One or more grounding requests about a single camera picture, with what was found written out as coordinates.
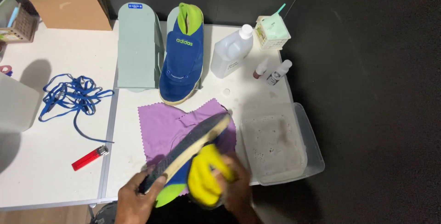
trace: adidas logo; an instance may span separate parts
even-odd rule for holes
[[[189,42],[188,40],[176,39],[176,42],[182,43],[182,44],[185,44],[185,45],[189,45],[189,46],[193,46],[193,43]]]

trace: blue shoelace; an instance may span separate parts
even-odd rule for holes
[[[68,76],[72,81],[58,83],[58,85],[52,88],[52,90],[47,90],[48,86],[50,86],[56,78],[63,76]],[[38,117],[39,121],[47,122],[48,120],[55,117],[63,116],[65,114],[68,114],[69,112],[76,111],[77,113],[74,117],[74,127],[82,137],[96,142],[108,142],[105,140],[93,139],[81,132],[77,126],[77,117],[81,111],[87,115],[95,114],[95,105],[101,102],[101,98],[113,96],[113,94],[115,93],[113,90],[103,91],[101,87],[96,87],[95,82],[91,78],[85,76],[74,78],[70,74],[60,74],[53,77],[49,81],[49,83],[43,87],[43,91],[47,92],[47,95],[43,98],[43,102],[46,103],[46,105],[41,111],[40,116]],[[53,116],[49,119],[43,120],[43,115],[48,113],[57,104],[63,108],[70,110],[62,114]]]

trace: red lighter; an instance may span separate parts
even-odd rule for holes
[[[77,161],[75,161],[72,164],[72,168],[74,168],[74,170],[78,170],[81,167],[87,165],[88,163],[94,161],[99,156],[106,155],[108,153],[109,153],[109,149],[107,148],[107,146],[105,146],[105,145],[100,146],[97,149],[91,151],[86,156],[84,156],[81,159],[78,159]]]

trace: purple microfiber cloth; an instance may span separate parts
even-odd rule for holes
[[[211,99],[190,113],[155,103],[138,107],[142,144],[147,165],[157,164],[167,155],[197,124],[208,117],[227,112],[216,99]],[[236,147],[236,126],[231,119],[227,129],[216,139],[220,153],[234,152]],[[180,195],[188,193],[186,188]]]

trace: cardboard box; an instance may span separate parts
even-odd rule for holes
[[[112,30],[102,0],[29,0],[48,28]]]

